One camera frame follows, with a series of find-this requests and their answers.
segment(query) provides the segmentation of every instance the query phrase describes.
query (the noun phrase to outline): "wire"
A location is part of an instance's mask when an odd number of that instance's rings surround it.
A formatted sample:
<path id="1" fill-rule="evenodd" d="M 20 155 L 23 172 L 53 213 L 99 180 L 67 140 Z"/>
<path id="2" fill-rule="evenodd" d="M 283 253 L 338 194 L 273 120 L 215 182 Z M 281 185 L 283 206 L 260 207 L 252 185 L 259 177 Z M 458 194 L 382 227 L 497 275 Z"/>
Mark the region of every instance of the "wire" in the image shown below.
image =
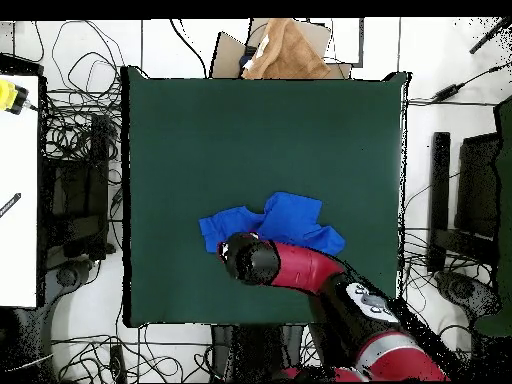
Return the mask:
<path id="1" fill-rule="evenodd" d="M 330 40 L 332 40 L 332 48 L 334 50 L 334 60 L 336 60 L 338 62 L 338 57 L 336 56 L 336 42 L 334 41 L 334 20 L 332 18 L 331 18 L 331 38 L 329 39 L 329 44 L 331 42 Z M 339 63 L 338 63 L 338 68 L 340 69 L 341 76 L 343 77 L 343 79 L 347 79 L 345 77 L 345 74 L 341 70 L 341 65 Z"/>
<path id="2" fill-rule="evenodd" d="M 43 358 L 36 359 L 35 361 L 29 362 L 28 364 L 21 365 L 21 366 L 16 367 L 16 368 L 11 368 L 9 370 L 5 370 L 5 372 L 18 371 L 18 370 L 21 370 L 21 369 L 32 367 L 34 365 L 40 364 L 41 362 L 44 362 L 44 361 L 50 359 L 52 356 L 53 356 L 53 353 L 51 353 L 50 355 L 47 355 L 47 356 L 45 356 Z"/>
<path id="3" fill-rule="evenodd" d="M 460 171 L 459 171 L 459 172 L 457 172 L 457 173 L 455 173 L 455 174 L 450 175 L 450 176 L 448 177 L 448 179 L 451 179 L 451 178 L 453 178 L 453 177 L 456 177 L 456 176 L 457 176 L 457 175 L 459 175 L 459 174 L 460 174 Z M 427 187 L 425 187 L 423 190 L 419 191 L 419 192 L 418 192 L 418 193 L 416 193 L 414 196 L 412 196 L 412 197 L 409 199 L 409 201 L 405 204 L 404 213 L 405 213 L 405 211 L 407 210 L 407 207 L 409 206 L 409 203 L 411 203 L 411 201 L 412 201 L 415 197 L 419 196 L 421 193 L 425 192 L 425 191 L 426 191 L 426 190 L 428 190 L 430 187 L 432 187 L 432 184 L 429 184 L 429 185 L 428 185 Z"/>
<path id="4" fill-rule="evenodd" d="M 201 56 L 199 56 L 199 53 L 197 53 L 194 48 L 187 42 L 187 40 L 185 40 L 183 38 L 183 35 L 180 34 L 180 32 L 176 29 L 176 26 L 174 25 L 174 22 L 172 21 L 172 19 L 169 19 L 169 22 L 171 23 L 171 26 L 172 26 L 172 29 L 174 30 L 174 32 L 176 33 L 176 35 L 178 37 L 180 37 L 180 40 L 183 41 L 183 43 L 185 43 L 185 45 L 192 51 L 192 53 L 194 53 L 197 58 L 199 59 L 199 61 L 201 62 L 201 66 L 203 67 L 203 72 L 204 72 L 204 77 L 206 79 L 208 79 L 208 74 L 206 73 L 206 66 L 204 65 L 204 62 L 203 62 L 203 59 L 201 58 Z"/>
<path id="5" fill-rule="evenodd" d="M 500 71 L 501 69 L 510 66 L 512 64 L 512 61 L 504 63 L 502 65 L 493 66 L 492 68 L 489 68 L 487 71 L 481 72 L 480 74 L 474 76 L 473 78 L 468 79 L 467 81 L 460 83 L 460 84 L 452 84 L 449 85 L 446 88 L 443 88 L 441 91 L 437 92 L 435 95 L 431 97 L 432 101 L 426 104 L 440 104 L 444 103 L 444 100 L 449 99 L 450 97 L 455 96 L 461 88 L 465 87 L 470 82 L 476 80 L 477 78 L 480 78 L 483 75 L 490 74 L 492 72 Z M 414 100 L 430 100 L 430 99 L 413 99 Z"/>
<path id="6" fill-rule="evenodd" d="M 41 60 L 43 60 L 43 58 L 44 58 L 44 44 L 43 44 L 43 40 L 41 39 L 41 33 L 39 32 L 39 27 L 37 26 L 37 21 L 34 21 L 34 26 L 36 27 L 37 37 L 39 38 L 39 45 L 41 46 L 41 57 L 39 59 L 37 59 L 37 60 L 27 59 L 26 57 L 18 56 L 14 53 L 3 53 L 3 54 L 5 54 L 7 56 L 15 57 L 17 59 L 26 60 L 27 62 L 32 62 L 32 63 L 41 62 Z"/>
<path id="7" fill-rule="evenodd" d="M 259 26 L 259 27 L 257 27 L 255 30 L 253 30 L 253 31 L 249 34 L 249 38 L 247 38 L 247 42 L 246 42 L 245 44 L 248 46 L 248 45 L 249 45 L 249 41 L 251 41 L 251 38 L 252 38 L 252 36 L 254 35 L 254 33 L 255 33 L 256 31 L 258 31 L 260 28 L 263 28 L 264 26 L 267 26 L 267 24 L 268 24 L 268 22 L 267 22 L 267 23 L 265 23 L 265 24 L 260 25 L 260 26 Z"/>
<path id="8" fill-rule="evenodd" d="M 459 324 L 450 324 L 450 325 L 447 325 L 446 327 L 444 327 L 437 335 L 439 337 L 441 337 L 443 335 L 443 333 L 446 331 L 446 330 L 450 330 L 451 328 L 460 328 L 461 330 L 465 330 L 467 331 L 469 334 L 471 334 L 472 336 L 474 335 L 474 331 L 467 328 L 467 327 L 464 327 L 463 325 L 459 325 Z"/>

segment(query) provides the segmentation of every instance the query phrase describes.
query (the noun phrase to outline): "table surface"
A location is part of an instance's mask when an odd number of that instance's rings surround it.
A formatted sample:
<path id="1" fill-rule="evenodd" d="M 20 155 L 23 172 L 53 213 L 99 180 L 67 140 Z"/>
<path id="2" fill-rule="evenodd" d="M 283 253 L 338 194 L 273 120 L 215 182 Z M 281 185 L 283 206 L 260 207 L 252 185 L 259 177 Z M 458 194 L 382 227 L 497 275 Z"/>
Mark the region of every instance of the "table surface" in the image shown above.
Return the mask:
<path id="1" fill-rule="evenodd" d="M 0 75 L 38 104 L 38 77 Z M 0 218 L 0 306 L 36 306 L 38 114 L 0 112 L 0 207 L 21 199 Z"/>
<path id="2" fill-rule="evenodd" d="M 276 191 L 322 200 L 319 224 L 347 242 L 339 257 L 395 296 L 406 74 L 208 81 L 128 72 L 131 325 L 312 321 L 302 293 L 244 286 L 205 251 L 199 218 L 241 205 L 260 213 Z"/>

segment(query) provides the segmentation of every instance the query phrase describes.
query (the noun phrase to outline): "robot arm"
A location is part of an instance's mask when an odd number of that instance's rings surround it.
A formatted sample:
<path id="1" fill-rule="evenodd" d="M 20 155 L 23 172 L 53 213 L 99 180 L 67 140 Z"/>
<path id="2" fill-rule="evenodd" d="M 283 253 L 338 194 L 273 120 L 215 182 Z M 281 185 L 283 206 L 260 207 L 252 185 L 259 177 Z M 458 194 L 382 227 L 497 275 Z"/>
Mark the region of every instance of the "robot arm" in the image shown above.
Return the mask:
<path id="1" fill-rule="evenodd" d="M 228 273 L 245 284 L 313 296 L 319 306 L 312 308 L 315 318 L 334 330 L 328 343 L 341 347 L 349 366 L 364 376 L 360 381 L 448 380 L 404 330 L 386 299 L 372 293 L 347 263 L 308 248 L 262 241 L 255 233 L 233 234 L 219 244 L 218 254 Z M 356 378 L 345 370 L 336 372 L 337 381 Z M 294 371 L 287 373 L 284 378 L 297 378 L 291 376 Z"/>

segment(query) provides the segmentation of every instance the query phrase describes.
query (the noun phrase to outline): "brown paper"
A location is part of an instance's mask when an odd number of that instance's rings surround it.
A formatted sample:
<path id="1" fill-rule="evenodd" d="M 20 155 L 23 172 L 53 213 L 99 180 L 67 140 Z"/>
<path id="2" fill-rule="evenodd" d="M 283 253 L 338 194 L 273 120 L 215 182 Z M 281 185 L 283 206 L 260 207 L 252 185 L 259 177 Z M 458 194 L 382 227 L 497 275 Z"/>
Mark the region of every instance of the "brown paper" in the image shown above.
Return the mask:
<path id="1" fill-rule="evenodd" d="M 263 40 L 268 44 L 260 57 L 255 54 L 252 66 L 245 69 L 245 79 L 322 79 L 329 67 L 290 18 L 268 21 Z"/>

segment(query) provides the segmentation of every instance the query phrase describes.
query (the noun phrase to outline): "white floor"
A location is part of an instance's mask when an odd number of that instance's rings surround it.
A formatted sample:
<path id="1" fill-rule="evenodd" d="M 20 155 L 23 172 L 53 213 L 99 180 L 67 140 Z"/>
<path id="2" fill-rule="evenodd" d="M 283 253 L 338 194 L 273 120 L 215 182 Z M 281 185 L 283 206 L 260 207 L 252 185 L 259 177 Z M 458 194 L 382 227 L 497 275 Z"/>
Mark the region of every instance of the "white floor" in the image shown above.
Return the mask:
<path id="1" fill-rule="evenodd" d="M 355 39 L 344 37 L 342 20 L 336 22 L 335 42 L 337 46 L 356 43 Z M 364 66 L 353 69 L 352 77 L 357 79 L 382 79 L 391 72 L 409 71 L 413 73 L 409 88 L 409 98 L 430 98 L 440 89 L 459 83 L 496 64 L 509 61 L 510 51 L 501 37 L 487 43 L 476 54 L 470 55 L 469 49 L 489 30 L 494 21 L 480 18 L 365 18 Z M 167 20 L 144 21 L 96 21 L 106 35 L 117 41 L 125 64 L 141 66 L 151 77 L 165 78 L 202 78 L 202 67 L 197 58 L 173 33 Z M 245 41 L 248 19 L 232 20 L 183 20 L 188 39 L 202 56 L 207 70 L 215 47 L 217 33 L 225 31 L 234 38 Z M 62 78 L 55 62 L 66 78 L 72 64 L 90 50 L 97 51 L 110 58 L 108 50 L 102 45 L 95 32 L 84 23 L 69 23 L 62 28 L 61 37 L 55 44 L 62 22 L 38 22 L 45 47 L 41 61 L 45 67 L 44 75 L 48 79 L 48 89 L 64 88 Z M 12 53 L 11 27 L 0 24 L 0 51 Z M 16 24 L 16 54 L 37 59 L 41 50 L 35 26 L 31 22 Z M 122 65 L 121 55 L 116 45 L 108 42 L 113 57 Z M 337 49 L 338 59 L 344 60 L 340 52 L 351 48 Z M 89 56 L 75 69 L 71 79 L 84 86 L 87 73 L 94 60 Z M 107 67 L 95 67 L 91 90 L 105 89 L 111 79 Z M 453 101 L 498 103 L 512 94 L 510 84 L 511 68 L 486 75 L 465 87 Z M 458 150 L 463 139 L 468 136 L 494 132 L 495 125 L 490 106 L 475 105 L 436 105 L 410 106 L 408 109 L 408 156 L 406 199 L 425 188 L 429 181 L 430 140 L 435 131 L 448 131 L 452 140 L 451 169 L 458 169 Z M 457 184 L 451 181 L 452 192 Z M 425 228 L 427 226 L 428 192 L 414 199 L 406 215 L 406 227 Z M 450 202 L 450 219 L 453 223 L 455 199 Z M 122 233 L 121 224 L 116 224 L 118 235 Z M 425 231 L 411 230 L 420 238 L 426 237 Z M 113 234 L 109 240 L 115 244 Z M 98 279 L 60 301 L 55 313 L 53 339 L 88 337 L 95 334 L 115 334 L 115 319 L 121 302 L 122 253 L 118 252 L 104 261 Z M 409 302 L 421 311 L 434 331 L 451 323 L 465 324 L 462 310 L 442 299 L 437 291 L 428 285 L 421 289 L 426 305 L 419 290 L 412 289 Z M 123 340 L 136 342 L 137 330 L 120 325 Z M 468 347 L 467 335 L 463 331 L 450 330 L 443 339 L 450 348 Z M 202 325 L 151 325 L 148 341 L 210 343 L 210 329 Z M 83 345 L 57 345 L 54 363 L 57 368 L 65 365 Z M 185 374 L 196 368 L 194 353 L 203 353 L 201 346 L 161 346 L 152 345 L 155 356 L 170 355 L 178 359 Z M 142 346 L 141 352 L 148 354 Z M 104 351 L 104 360 L 108 352 Z M 136 365 L 136 357 L 126 354 L 127 366 Z M 72 369 L 68 376 L 84 375 L 80 367 Z M 166 373 L 172 373 L 176 366 L 168 361 L 161 365 Z M 141 372 L 148 369 L 141 367 Z M 207 381 L 205 373 L 196 373 L 189 381 Z M 168 378 L 178 381 L 178 374 Z M 155 373 L 141 378 L 142 382 L 161 381 Z"/>

